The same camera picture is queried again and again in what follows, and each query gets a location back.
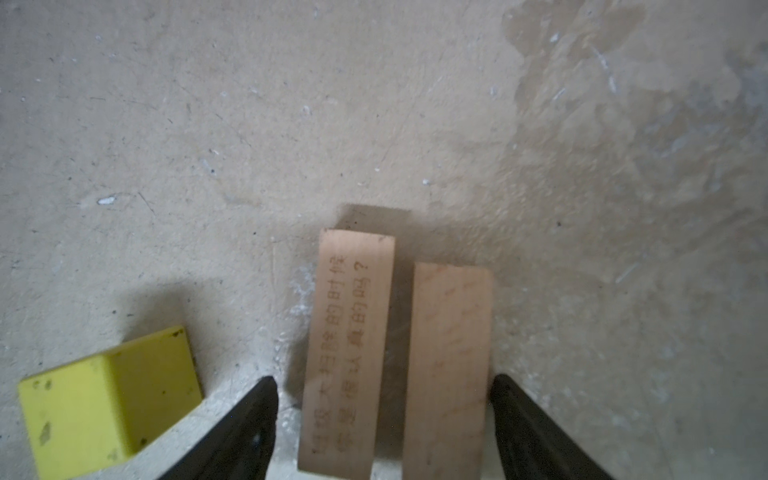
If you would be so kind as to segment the engraved natural wood block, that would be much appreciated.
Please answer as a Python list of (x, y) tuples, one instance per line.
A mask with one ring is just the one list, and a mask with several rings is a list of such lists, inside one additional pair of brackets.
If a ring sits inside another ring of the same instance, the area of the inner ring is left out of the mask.
[(392, 236), (320, 234), (298, 448), (302, 471), (371, 475), (394, 256)]

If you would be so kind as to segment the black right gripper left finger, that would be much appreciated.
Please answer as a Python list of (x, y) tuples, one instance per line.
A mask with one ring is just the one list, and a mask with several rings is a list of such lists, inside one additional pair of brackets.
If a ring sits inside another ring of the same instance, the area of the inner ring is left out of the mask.
[(266, 478), (276, 441), (279, 399), (272, 376), (257, 384), (163, 479)]

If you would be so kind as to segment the yellow-green cube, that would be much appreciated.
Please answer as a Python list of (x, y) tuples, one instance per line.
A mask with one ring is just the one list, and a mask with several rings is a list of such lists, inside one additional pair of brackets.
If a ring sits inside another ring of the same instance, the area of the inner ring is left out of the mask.
[(121, 464), (203, 399), (181, 326), (25, 378), (18, 393), (41, 479)]

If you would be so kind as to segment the plain natural wood block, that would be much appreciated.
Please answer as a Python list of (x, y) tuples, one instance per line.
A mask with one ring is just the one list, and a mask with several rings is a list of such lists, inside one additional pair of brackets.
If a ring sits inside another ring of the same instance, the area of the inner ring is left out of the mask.
[(418, 263), (414, 271), (402, 476), (477, 479), (490, 369), (493, 276)]

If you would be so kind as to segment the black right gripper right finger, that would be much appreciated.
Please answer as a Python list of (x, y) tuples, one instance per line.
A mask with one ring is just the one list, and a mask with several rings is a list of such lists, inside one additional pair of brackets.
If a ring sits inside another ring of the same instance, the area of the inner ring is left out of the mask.
[(509, 375), (494, 376), (489, 399), (506, 478), (613, 479)]

